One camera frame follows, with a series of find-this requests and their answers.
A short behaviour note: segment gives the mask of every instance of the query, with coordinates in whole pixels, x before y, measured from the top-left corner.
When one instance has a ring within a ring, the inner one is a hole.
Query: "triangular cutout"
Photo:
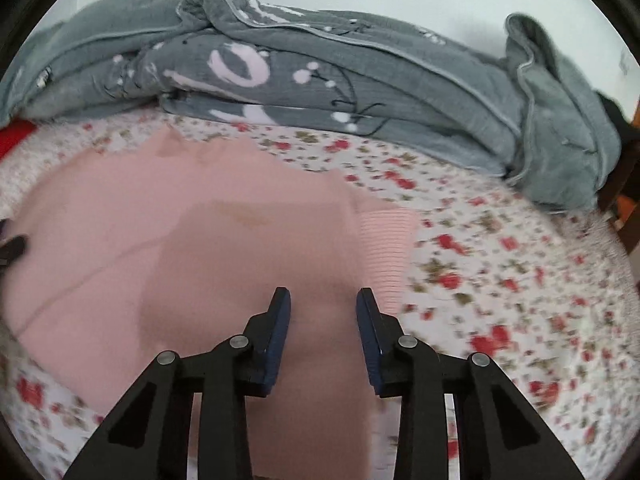
[[[156,385],[147,383],[109,432],[110,444],[120,444],[134,449],[144,445],[155,396]]]
[[[531,423],[522,415],[511,397],[500,386],[493,386],[495,411],[500,421],[500,432],[504,447],[508,450],[531,446],[540,440],[540,436]]]

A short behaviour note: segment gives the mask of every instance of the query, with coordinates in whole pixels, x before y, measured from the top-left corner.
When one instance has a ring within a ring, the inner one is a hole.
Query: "red fabric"
[[[35,124],[22,120],[14,121],[3,130],[0,130],[0,159],[4,158],[7,153],[35,130]]]

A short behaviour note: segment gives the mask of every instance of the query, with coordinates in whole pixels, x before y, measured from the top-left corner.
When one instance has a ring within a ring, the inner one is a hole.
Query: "gray blanket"
[[[532,18],[492,59],[421,27],[257,0],[101,0],[25,42],[0,126],[159,98],[176,114],[371,136],[504,176],[549,210],[591,208],[620,154],[580,71]]]

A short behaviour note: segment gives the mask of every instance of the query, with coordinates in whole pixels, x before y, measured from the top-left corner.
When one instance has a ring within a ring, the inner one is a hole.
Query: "floral fabric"
[[[549,217],[502,183],[411,150],[341,134],[219,124],[143,108],[44,126],[0,162],[0,215],[38,176],[83,148],[139,146],[162,122],[187,138],[249,135],[297,168],[337,168],[354,186],[417,210],[405,332],[437,351],[485,352],[541,413],[588,480],[606,478],[640,428],[640,365],[628,313],[640,302],[598,215]],[[81,399],[0,331],[0,410],[47,479],[59,479],[100,423]],[[450,478],[459,477],[451,399]],[[399,402],[380,401],[371,479],[393,476]],[[194,478],[195,466],[190,467]]]

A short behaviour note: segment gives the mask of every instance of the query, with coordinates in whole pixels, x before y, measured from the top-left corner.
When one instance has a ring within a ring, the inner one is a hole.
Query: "pink garment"
[[[337,172],[167,128],[135,153],[84,152],[34,188],[12,224],[30,250],[6,277],[4,315],[44,369],[106,413],[159,351],[209,351],[286,286],[278,383],[248,403],[254,473],[364,480],[373,392],[355,298],[372,286],[397,310],[416,228]]]

